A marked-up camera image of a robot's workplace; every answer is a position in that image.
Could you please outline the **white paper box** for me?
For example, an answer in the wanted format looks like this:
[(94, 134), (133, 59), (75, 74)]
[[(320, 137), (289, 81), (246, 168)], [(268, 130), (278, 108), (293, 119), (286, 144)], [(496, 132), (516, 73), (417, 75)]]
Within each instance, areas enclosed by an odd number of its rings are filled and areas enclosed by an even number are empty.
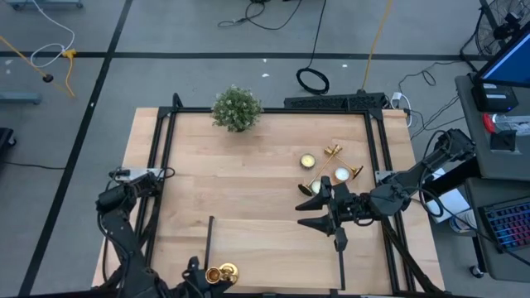
[(431, 218), (436, 223), (439, 224), (443, 221), (446, 221), (451, 217), (450, 212), (453, 214), (459, 214), (470, 208), (469, 203), (465, 200), (464, 196), (457, 190), (453, 189), (443, 195), (439, 196), (440, 201), (444, 205), (443, 215), (441, 217), (435, 217), (435, 214), (440, 213), (440, 208), (435, 200), (426, 200), (426, 206), (431, 212)]

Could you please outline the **grey floor bar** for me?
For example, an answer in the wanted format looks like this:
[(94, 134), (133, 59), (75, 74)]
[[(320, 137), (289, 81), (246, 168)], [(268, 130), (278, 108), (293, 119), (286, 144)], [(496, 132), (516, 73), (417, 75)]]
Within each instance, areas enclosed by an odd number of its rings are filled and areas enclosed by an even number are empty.
[(40, 104), (42, 97), (39, 93), (0, 92), (0, 103), (32, 103)]

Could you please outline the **black perforated power strip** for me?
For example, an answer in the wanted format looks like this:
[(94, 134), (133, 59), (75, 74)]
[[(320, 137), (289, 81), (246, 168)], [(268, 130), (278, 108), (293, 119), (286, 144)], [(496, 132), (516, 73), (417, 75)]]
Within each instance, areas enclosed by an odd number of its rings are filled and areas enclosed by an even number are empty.
[(310, 97), (285, 98), (284, 108), (364, 111), (381, 109), (386, 103), (387, 99), (384, 93), (315, 95)]

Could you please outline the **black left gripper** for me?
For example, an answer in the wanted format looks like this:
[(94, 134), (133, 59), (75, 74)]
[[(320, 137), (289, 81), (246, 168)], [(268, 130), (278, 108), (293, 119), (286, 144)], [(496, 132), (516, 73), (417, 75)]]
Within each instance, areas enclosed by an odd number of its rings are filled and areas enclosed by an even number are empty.
[(199, 298), (199, 296), (222, 296), (231, 286), (231, 281), (219, 281), (215, 284), (199, 283), (195, 280), (205, 279), (205, 269), (200, 266), (197, 256), (189, 259), (187, 268), (182, 274), (183, 282), (170, 288), (161, 278), (157, 279), (158, 298)]

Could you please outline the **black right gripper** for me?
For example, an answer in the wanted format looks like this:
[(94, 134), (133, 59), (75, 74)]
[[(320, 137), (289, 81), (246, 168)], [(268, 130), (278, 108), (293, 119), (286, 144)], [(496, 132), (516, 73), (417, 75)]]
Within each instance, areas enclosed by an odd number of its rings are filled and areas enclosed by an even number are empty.
[(345, 222), (353, 222), (360, 227), (366, 227), (373, 223), (373, 212), (369, 206), (369, 198), (364, 194), (350, 193), (345, 183), (332, 186), (330, 177), (326, 175), (320, 179), (319, 192), (306, 202), (297, 205), (295, 210), (320, 210), (329, 201), (331, 217), (326, 214), (318, 218), (298, 219), (297, 223), (320, 231), (326, 236), (335, 233), (335, 226), (331, 218), (337, 227)]

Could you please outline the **computer monitor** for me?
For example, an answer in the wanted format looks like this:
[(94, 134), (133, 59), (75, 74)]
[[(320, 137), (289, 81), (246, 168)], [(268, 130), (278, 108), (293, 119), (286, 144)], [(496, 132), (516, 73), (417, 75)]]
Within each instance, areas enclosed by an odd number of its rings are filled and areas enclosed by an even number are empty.
[(475, 82), (530, 88), (530, 22), (477, 73)]

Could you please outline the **grey cart base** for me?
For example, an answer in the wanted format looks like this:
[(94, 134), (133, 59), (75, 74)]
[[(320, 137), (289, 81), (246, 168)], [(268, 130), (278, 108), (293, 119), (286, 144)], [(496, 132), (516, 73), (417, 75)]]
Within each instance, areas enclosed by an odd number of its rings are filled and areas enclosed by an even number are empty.
[(2, 0), (14, 10), (20, 11), (27, 6), (51, 7), (51, 6), (75, 6), (83, 8), (82, 0)]

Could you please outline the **backlit keyboard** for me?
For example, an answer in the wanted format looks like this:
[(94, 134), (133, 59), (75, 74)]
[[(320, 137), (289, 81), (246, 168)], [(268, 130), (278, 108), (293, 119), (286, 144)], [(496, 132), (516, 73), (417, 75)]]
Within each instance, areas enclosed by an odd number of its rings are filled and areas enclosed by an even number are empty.
[(479, 215), (499, 253), (530, 248), (530, 196), (479, 207)]

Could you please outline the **small black box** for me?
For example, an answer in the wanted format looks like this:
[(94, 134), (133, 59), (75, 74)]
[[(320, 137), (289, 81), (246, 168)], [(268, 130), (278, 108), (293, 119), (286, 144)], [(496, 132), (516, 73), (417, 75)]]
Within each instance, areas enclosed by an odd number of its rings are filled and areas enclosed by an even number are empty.
[(515, 151), (517, 134), (514, 130), (494, 132), (490, 135), (492, 151)]

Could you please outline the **black floor fan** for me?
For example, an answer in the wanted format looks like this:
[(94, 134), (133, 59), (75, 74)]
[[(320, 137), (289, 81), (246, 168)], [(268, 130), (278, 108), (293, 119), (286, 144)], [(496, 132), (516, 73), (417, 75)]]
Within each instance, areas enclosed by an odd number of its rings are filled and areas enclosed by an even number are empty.
[(477, 56), (487, 60), (496, 55), (530, 22), (530, 0), (479, 0), (479, 18), (468, 41), (460, 48), (460, 59), (473, 72), (478, 69), (464, 49), (472, 41)]

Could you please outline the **gold candlestick holder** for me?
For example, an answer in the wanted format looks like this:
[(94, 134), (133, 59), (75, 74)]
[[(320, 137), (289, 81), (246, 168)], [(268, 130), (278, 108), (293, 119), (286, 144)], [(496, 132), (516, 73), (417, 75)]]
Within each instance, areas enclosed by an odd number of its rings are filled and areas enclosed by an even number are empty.
[(233, 263), (224, 263), (219, 267), (210, 267), (205, 272), (205, 279), (209, 284), (227, 281), (235, 284), (239, 279), (239, 270)]
[(346, 166), (352, 172), (352, 180), (354, 180), (360, 174), (364, 167), (351, 166), (348, 162), (339, 157), (339, 153), (342, 151), (342, 149), (342, 146), (335, 145), (333, 148), (327, 147), (324, 152), (326, 155), (335, 158), (336, 160), (340, 161), (344, 166)]
[(311, 188), (311, 185), (316, 181), (316, 179), (320, 176), (320, 174), (322, 173), (322, 171), (326, 168), (326, 166), (330, 163), (330, 161), (339, 153), (341, 152), (343, 149), (342, 146), (340, 145), (335, 145), (335, 147), (333, 149), (331, 149), (330, 147), (327, 147), (325, 149), (325, 152), (328, 152), (329, 153), (329, 156), (328, 156), (328, 159), (327, 161), (324, 163), (324, 165), (319, 169), (319, 171), (315, 174), (315, 176), (313, 177), (313, 179), (308, 182), (308, 183), (305, 183), (305, 184), (299, 184), (298, 185), (298, 189), (300, 190), (300, 192), (304, 195), (307, 195), (307, 196), (312, 196), (313, 194), (313, 191), (312, 191), (312, 188)]

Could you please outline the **black equipment base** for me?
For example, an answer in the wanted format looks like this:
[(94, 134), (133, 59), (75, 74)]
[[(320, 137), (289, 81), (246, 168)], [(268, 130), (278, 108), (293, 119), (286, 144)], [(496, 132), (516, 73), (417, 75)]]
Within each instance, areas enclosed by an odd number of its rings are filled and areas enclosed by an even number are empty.
[(8, 127), (0, 127), (0, 151), (14, 147), (16, 144), (14, 131)]

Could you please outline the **white blue cup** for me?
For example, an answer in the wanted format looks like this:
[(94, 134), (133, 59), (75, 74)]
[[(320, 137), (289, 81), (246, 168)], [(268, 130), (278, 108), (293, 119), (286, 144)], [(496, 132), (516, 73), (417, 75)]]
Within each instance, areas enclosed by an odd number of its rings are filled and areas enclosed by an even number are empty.
[(456, 233), (467, 233), (477, 229), (475, 213), (472, 209), (452, 214), (449, 219), (449, 225)]

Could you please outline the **black desktop device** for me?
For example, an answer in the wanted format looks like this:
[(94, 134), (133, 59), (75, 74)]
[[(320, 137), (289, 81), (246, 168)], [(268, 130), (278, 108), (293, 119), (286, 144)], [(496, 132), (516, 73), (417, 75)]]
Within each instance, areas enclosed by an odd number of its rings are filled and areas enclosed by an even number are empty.
[(471, 91), (480, 112), (507, 113), (518, 106), (514, 91), (508, 86), (477, 84)]

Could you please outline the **grey rolling desk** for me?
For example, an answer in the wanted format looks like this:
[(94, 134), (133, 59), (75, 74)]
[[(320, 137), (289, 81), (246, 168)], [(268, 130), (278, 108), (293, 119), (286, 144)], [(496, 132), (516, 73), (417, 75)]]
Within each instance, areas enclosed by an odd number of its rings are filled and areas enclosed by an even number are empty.
[(495, 280), (530, 283), (530, 265), (507, 253), (499, 253), (493, 243), (494, 236), (489, 233), (479, 213), (479, 209), (487, 205), (530, 199), (530, 182), (468, 178), (464, 186), (480, 233), (478, 242), (484, 270)]

